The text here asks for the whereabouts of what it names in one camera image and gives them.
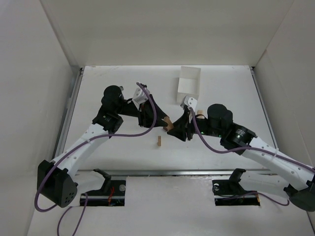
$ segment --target white wall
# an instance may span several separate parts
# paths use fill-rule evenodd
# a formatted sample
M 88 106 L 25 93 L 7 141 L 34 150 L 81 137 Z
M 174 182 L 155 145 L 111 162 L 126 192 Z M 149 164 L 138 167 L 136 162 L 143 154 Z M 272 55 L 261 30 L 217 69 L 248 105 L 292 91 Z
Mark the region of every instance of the white wall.
M 39 0 L 0 3 L 0 235 L 25 235 L 72 72 Z
M 255 73 L 279 147 L 315 165 L 315 1 L 295 0 Z
M 254 66 L 293 3 L 41 1 L 64 47 L 70 49 L 66 51 L 72 51 L 80 65 Z

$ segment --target open white container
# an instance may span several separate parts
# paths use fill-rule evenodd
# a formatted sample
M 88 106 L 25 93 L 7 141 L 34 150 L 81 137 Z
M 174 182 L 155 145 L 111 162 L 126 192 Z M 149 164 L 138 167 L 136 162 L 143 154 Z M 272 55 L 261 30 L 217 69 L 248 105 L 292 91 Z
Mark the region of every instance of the open white container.
M 182 66 L 177 89 L 177 103 L 181 103 L 186 95 L 198 100 L 201 68 Z

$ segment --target wooden block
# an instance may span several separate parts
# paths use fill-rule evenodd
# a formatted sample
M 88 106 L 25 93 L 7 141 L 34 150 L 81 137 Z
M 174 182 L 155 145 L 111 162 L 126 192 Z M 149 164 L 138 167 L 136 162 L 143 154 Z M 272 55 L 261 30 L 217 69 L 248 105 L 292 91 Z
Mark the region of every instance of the wooden block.
M 171 120 L 169 119 L 169 117 L 164 117 L 163 121 L 165 121 L 165 122 L 168 124 L 168 126 L 163 127 L 163 129 L 164 129 L 165 131 L 170 131 L 171 129 L 174 128 L 174 125 L 173 125 L 173 123 L 171 122 Z
M 157 137 L 157 145 L 160 147 L 161 146 L 161 136 L 159 135 L 158 137 Z
M 203 110 L 198 110 L 197 115 L 203 115 Z M 205 117 L 204 116 L 198 116 L 197 118 L 204 119 Z

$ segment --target purple cable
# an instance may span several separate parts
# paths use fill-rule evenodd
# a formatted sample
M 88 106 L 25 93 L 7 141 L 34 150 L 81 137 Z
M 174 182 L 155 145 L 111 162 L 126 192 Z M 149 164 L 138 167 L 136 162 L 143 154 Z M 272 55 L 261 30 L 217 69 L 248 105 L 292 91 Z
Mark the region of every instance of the purple cable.
M 190 112 L 191 112 L 191 115 L 192 115 L 192 122 L 193 122 L 193 126 L 196 130 L 196 133 L 198 134 L 199 138 L 201 139 L 201 141 L 204 143 L 204 145 L 210 149 L 211 151 L 215 152 L 215 153 L 219 153 L 219 154 L 226 154 L 226 153 L 230 153 L 230 152 L 235 152 L 235 151 L 241 151 L 241 150 L 255 150 L 255 151 L 260 151 L 260 152 L 264 152 L 266 154 L 269 154 L 269 155 L 272 155 L 274 156 L 275 154 L 270 152 L 270 151 L 267 151 L 267 150 L 264 150 L 264 149 L 260 149 L 260 148 L 256 148 L 256 147 L 236 147 L 236 148 L 233 148 L 233 149 L 230 149 L 230 150 L 225 150 L 225 151 L 220 151 L 220 150 L 216 150 L 214 149 L 213 147 L 211 147 L 207 141 L 203 138 L 198 126 L 197 126 L 197 122 L 196 122 L 196 117 L 195 117 L 195 113 L 193 111 L 193 108 L 190 108 Z M 276 157 L 282 159 L 282 160 L 285 160 L 287 162 L 291 162 L 295 165 L 298 165 L 298 166 L 301 166 L 307 170 L 309 170 L 310 172 L 314 173 L 315 174 L 315 170 L 307 165 L 304 165 L 298 161 L 295 161 L 295 160 L 291 160 L 289 158 L 286 158 L 284 156 L 280 156 L 280 155 L 276 155 Z
M 75 227 L 75 230 L 74 230 L 72 236 L 75 235 L 75 233 L 77 232 L 77 230 L 78 230 L 78 228 L 79 228 L 79 225 L 80 225 L 80 223 L 81 223 L 81 220 L 82 220 L 82 217 L 83 217 L 83 214 L 84 214 L 84 212 L 85 212 L 85 208 L 87 207 L 87 205 L 88 205 L 88 194 L 85 193 L 84 207 L 83 207 L 83 210 L 82 210 L 80 219 L 79 219 L 79 221 L 78 221 L 78 224 L 77 224 L 77 226 Z M 60 217 L 59 222 L 58 222 L 58 226 L 57 226 L 57 236 L 60 236 L 59 227 L 60 227 L 61 221 L 63 220 L 64 215 L 65 215 L 71 208 L 73 208 L 73 207 L 72 207 L 72 206 L 69 206 L 69 208 L 68 208 L 67 210 L 65 210 L 64 213 L 63 213 L 63 215 Z
M 90 141 L 94 140 L 94 139 L 99 139 L 99 138 L 104 138 L 104 137 L 140 137 L 140 136 L 143 136 L 147 133 L 149 133 L 155 126 L 155 123 L 157 121 L 157 111 L 155 109 L 155 106 L 154 106 L 154 103 L 152 101 L 152 99 L 150 98 L 150 95 L 149 93 L 145 90 L 145 88 L 140 84 L 140 83 L 137 83 L 137 85 L 143 90 L 144 94 L 147 96 L 149 102 L 150 102 L 150 105 L 152 106 L 152 110 L 153 110 L 153 115 L 154 115 L 154 118 L 153 118 L 153 123 L 151 125 L 151 127 L 149 129 L 147 129 L 145 132 L 143 133 L 140 133 L 140 134 L 104 134 L 104 135 L 98 135 L 98 136 L 95 136 L 95 137 L 92 137 L 90 138 Z M 50 177 L 50 175 L 52 174 L 52 172 L 58 167 L 58 165 L 63 161 L 65 160 L 68 156 L 70 156 L 72 153 L 74 153 L 77 149 L 79 149 L 80 147 L 84 146 L 85 144 L 88 144 L 89 142 L 88 141 L 84 141 L 83 143 L 79 144 L 78 146 L 76 146 L 74 149 L 72 149 L 71 151 L 69 151 L 66 155 L 64 155 L 52 168 L 51 170 L 47 173 L 47 175 L 45 176 L 45 178 L 43 179 L 43 181 L 40 183 L 39 185 L 39 188 L 35 194 L 35 200 L 34 200 L 34 206 L 35 206 L 35 209 L 39 212 L 47 212 L 47 211 L 50 211 L 51 209 L 53 209 L 54 207 L 56 207 L 57 205 L 53 205 L 51 206 L 50 208 L 47 208 L 47 209 L 41 209 L 39 206 L 38 206 L 38 198 L 39 198 L 39 194 L 41 193 L 41 191 L 43 190 L 44 188 L 44 185 L 45 183 L 47 182 L 48 178 Z
M 287 203 L 286 203 L 286 204 L 280 203 L 280 202 L 278 202 L 278 201 L 272 199 L 271 197 L 269 197 L 269 196 L 267 196 L 267 195 L 265 195 L 265 194 L 263 194 L 263 193 L 259 193 L 259 192 L 250 192 L 250 193 L 246 193 L 246 194 L 243 194 L 243 195 L 238 195 L 238 196 L 229 197 L 229 198 L 222 198 L 222 199 L 224 199 L 224 200 L 231 200 L 231 199 L 237 199 L 237 198 L 241 198 L 241 197 L 244 197 L 244 196 L 247 196 L 247 195 L 255 195 L 255 194 L 259 194 L 259 195 L 261 195 L 261 196 L 264 196 L 265 198 L 269 199 L 270 201 L 272 201 L 272 202 L 274 202 L 274 203 L 277 203 L 277 204 L 279 204 L 279 205 L 282 205 L 282 206 L 284 206 L 284 207 L 287 207 L 287 206 L 290 204 L 290 201 L 289 201 L 289 200 L 287 200 Z

